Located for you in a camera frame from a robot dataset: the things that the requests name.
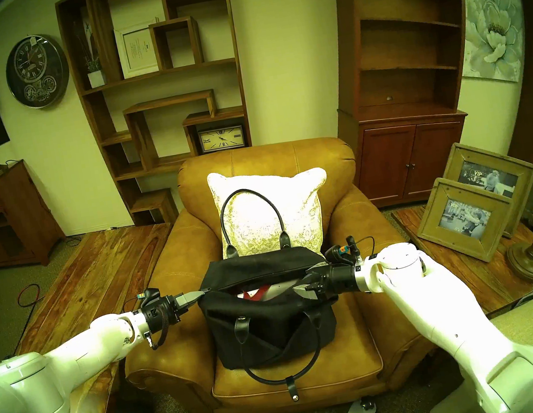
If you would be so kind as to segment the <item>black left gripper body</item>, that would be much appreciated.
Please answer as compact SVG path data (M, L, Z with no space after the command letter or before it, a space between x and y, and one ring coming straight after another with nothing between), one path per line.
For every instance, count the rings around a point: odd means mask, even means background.
M157 333L165 326L168 327L180 322L180 311L176 298L171 295L141 303L141 312L150 333Z

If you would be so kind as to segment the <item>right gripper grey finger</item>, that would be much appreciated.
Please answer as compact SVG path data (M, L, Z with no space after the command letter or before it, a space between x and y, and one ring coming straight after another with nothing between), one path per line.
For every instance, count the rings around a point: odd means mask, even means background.
M326 296L321 278L298 281L292 290L303 299L320 301Z
M305 272L303 279L326 276L329 275L330 272L333 272L332 264L329 264L327 262L319 263L308 268Z

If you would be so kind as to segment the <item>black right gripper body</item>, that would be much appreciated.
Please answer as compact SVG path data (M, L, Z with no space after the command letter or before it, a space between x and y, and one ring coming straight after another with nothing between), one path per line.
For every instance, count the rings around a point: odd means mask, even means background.
M360 291L355 276L355 265L353 264L324 266L320 268L319 272L321 291L328 297Z

